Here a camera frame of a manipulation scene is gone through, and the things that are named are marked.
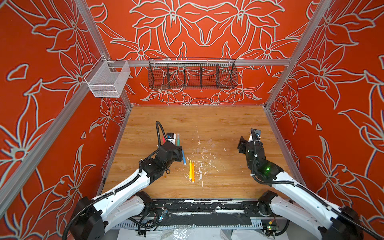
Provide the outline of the white mesh basket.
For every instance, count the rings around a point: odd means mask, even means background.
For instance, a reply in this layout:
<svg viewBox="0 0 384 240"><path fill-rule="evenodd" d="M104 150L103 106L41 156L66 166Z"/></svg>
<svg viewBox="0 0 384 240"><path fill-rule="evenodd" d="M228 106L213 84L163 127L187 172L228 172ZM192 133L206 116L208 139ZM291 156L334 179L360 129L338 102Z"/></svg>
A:
<svg viewBox="0 0 384 240"><path fill-rule="evenodd" d="M108 61L102 55L85 76L85 82L96 98L119 98L130 75L128 61Z"/></svg>

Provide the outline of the aluminium frame rail left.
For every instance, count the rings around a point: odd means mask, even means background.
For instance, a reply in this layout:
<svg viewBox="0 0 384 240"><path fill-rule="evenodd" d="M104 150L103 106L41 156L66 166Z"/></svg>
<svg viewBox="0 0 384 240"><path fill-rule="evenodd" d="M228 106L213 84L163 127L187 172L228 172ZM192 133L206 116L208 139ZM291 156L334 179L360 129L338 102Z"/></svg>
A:
<svg viewBox="0 0 384 240"><path fill-rule="evenodd" d="M1 215L111 60L88 1L1 1Z"/></svg>

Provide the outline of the orange marker pen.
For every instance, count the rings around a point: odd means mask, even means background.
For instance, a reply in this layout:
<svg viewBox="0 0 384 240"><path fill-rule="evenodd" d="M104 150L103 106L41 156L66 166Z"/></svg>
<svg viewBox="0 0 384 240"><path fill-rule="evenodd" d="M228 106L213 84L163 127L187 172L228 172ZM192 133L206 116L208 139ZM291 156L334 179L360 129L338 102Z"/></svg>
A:
<svg viewBox="0 0 384 240"><path fill-rule="evenodd" d="M191 177L192 177L192 183L195 182L195 164L192 162L192 167L191 167Z"/></svg>

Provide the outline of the yellow marker pen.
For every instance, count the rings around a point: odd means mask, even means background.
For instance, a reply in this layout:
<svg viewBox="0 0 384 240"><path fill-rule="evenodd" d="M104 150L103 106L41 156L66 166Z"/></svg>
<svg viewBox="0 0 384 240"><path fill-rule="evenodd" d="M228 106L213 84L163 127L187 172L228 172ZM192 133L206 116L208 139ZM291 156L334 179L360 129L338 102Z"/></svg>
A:
<svg viewBox="0 0 384 240"><path fill-rule="evenodd" d="M192 161L189 160L189 180L192 180Z"/></svg>

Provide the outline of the aluminium frame rail back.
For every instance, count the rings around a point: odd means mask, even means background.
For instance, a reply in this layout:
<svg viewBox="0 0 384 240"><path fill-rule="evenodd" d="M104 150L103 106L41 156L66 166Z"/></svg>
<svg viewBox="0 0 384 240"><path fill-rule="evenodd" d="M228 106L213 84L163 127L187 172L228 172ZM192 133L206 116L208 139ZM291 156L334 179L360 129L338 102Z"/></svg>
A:
<svg viewBox="0 0 384 240"><path fill-rule="evenodd" d="M147 67L150 64L235 64L236 66L288 66L290 59L255 59L255 60L221 60L221 59L197 59L197 60L143 60L143 61L106 61L109 67L122 68L125 64L130 67Z"/></svg>

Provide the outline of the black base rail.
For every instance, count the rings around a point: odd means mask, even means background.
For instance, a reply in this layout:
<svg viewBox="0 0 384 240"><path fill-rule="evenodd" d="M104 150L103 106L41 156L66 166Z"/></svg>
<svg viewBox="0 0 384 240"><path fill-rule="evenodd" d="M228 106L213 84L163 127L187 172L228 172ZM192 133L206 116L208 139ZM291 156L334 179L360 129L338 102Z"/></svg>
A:
<svg viewBox="0 0 384 240"><path fill-rule="evenodd" d="M261 215L254 199L154 199L152 208L167 210L158 230L281 230L287 221L276 215Z"/></svg>

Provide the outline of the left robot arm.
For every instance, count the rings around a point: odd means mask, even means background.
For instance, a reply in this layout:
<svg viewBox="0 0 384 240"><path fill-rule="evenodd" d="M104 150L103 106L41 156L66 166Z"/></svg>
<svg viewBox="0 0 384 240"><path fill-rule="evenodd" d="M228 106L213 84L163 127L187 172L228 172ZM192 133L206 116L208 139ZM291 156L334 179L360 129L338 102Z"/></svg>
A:
<svg viewBox="0 0 384 240"><path fill-rule="evenodd" d="M76 205L62 239L100 240L116 225L130 220L138 230L155 230L164 210L152 208L153 200L143 190L170 173L173 162L182 162L183 148L166 135L156 122L158 148L139 161L139 167L124 181L92 199L82 198Z"/></svg>

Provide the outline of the blue marker pen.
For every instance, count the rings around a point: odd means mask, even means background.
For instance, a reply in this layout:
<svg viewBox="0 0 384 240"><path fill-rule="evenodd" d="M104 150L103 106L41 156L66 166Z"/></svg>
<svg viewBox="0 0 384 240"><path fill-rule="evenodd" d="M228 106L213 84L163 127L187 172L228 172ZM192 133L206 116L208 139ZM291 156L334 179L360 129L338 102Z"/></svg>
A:
<svg viewBox="0 0 384 240"><path fill-rule="evenodd" d="M187 161L186 161L186 158L185 158L184 150L182 150L182 160L183 160L183 164L187 165Z"/></svg>

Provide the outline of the aluminium frame rail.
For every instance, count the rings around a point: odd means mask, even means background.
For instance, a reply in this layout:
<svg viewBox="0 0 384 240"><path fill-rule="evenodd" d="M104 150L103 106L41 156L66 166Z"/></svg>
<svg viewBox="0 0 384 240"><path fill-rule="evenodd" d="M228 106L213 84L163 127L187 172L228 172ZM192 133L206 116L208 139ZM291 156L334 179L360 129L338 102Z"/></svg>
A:
<svg viewBox="0 0 384 240"><path fill-rule="evenodd" d="M88 1L1 1L1 215L111 60Z"/></svg>
<svg viewBox="0 0 384 240"><path fill-rule="evenodd" d="M308 44L309 40L313 36L317 26L319 25L321 19L325 15L326 10L330 6L332 1L326 0L326 1L320 1L319 5L317 6L313 16L311 17L310 21L308 22L308 25L302 34L301 39L299 40L295 50L293 51L293 54L290 58L290 63L285 67L284 71L282 72L281 76L279 77L277 83L274 86L274 89L272 93L270 94L266 104L264 105L264 108L266 110L270 110L272 104L274 103L275 99L277 98L278 93L283 88L284 83L288 79L290 73L294 69L296 63L298 62L299 58L301 57L303 51L305 50L306 45Z"/></svg>
<svg viewBox="0 0 384 240"><path fill-rule="evenodd" d="M221 59L197 59L197 60L143 60L143 61L106 61L109 67L122 68L125 64L130 67L147 67L150 64L235 64L236 66L288 66L290 59L255 59L255 60L221 60Z"/></svg>

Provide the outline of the aluminium frame rail right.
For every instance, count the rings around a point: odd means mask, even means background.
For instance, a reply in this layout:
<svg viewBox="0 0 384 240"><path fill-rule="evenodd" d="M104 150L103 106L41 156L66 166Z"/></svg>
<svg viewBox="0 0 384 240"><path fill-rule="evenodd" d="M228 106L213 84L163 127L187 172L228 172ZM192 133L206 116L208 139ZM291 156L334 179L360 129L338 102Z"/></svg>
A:
<svg viewBox="0 0 384 240"><path fill-rule="evenodd" d="M305 50L306 45L308 44L309 40L313 36L317 26L319 25L321 19L325 15L326 10L330 6L332 1L326 0L326 1L320 1L319 5L317 6L313 16L311 17L310 21L308 22L308 25L302 34L301 39L299 40L295 50L293 51L293 54L290 58L290 63L285 67L284 71L282 72L281 76L279 77L277 83L274 86L274 89L272 93L270 94L266 104L264 105L264 108L266 110L270 110L272 104L274 103L275 99L277 98L278 93L283 88L284 83L288 79L290 73L294 69L296 63L298 62L299 58L301 57L303 51Z"/></svg>

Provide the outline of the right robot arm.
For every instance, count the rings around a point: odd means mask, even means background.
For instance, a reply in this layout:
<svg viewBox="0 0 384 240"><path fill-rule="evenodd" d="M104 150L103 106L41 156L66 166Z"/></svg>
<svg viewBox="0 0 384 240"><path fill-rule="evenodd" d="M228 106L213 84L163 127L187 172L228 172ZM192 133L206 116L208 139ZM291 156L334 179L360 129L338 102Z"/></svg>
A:
<svg viewBox="0 0 384 240"><path fill-rule="evenodd" d="M251 129L249 139L241 137L239 153L245 155L251 177L283 193L286 201L272 191L258 199L259 213L281 216L311 233L319 240L362 240L368 234L376 240L382 237L358 222L358 214L350 207L340 207L320 197L293 179L287 172L265 156L261 131Z"/></svg>

